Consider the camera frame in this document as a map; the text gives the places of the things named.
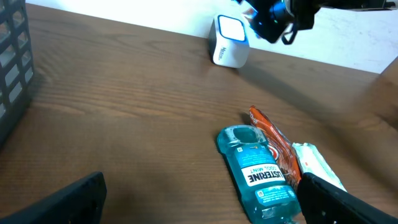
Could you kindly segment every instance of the white label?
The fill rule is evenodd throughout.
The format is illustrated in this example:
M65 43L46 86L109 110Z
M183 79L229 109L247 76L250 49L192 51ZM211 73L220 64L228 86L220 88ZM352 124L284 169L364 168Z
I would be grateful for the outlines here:
M242 173L249 187L272 181L285 180L276 164L259 164L242 169Z

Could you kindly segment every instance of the listerine bottle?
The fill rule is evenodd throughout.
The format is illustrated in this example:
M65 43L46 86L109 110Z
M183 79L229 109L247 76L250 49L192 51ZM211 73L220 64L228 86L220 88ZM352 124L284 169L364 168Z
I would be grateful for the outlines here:
M252 223L294 223L300 205L281 173L261 130L237 125L217 137L238 197Z

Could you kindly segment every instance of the blue label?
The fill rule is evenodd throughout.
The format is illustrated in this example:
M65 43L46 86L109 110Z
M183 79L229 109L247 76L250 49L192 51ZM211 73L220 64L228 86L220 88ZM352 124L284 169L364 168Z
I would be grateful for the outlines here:
M249 144L238 147L234 153L241 168L258 164L276 164L269 150L261 144Z
M288 185L268 187L266 189L257 190L255 194L259 203L266 207L296 200L293 189Z

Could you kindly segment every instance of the wooden table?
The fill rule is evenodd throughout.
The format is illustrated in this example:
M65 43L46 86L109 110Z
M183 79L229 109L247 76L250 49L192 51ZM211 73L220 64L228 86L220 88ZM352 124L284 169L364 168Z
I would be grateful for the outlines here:
M33 100L0 150L0 217L100 170L103 223L248 223L214 138L251 105L398 216L397 61L377 76L253 50L234 70L210 62L206 39L27 12Z

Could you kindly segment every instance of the white background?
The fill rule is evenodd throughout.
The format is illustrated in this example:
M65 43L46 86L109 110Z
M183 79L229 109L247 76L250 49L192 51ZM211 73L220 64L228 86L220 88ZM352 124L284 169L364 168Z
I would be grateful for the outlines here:
M26 2L205 38L215 14L239 17L244 8L230 0ZM398 10L321 9L315 16L314 28L299 32L290 46L257 39L251 30L248 37L250 46L257 49L381 73L398 56Z

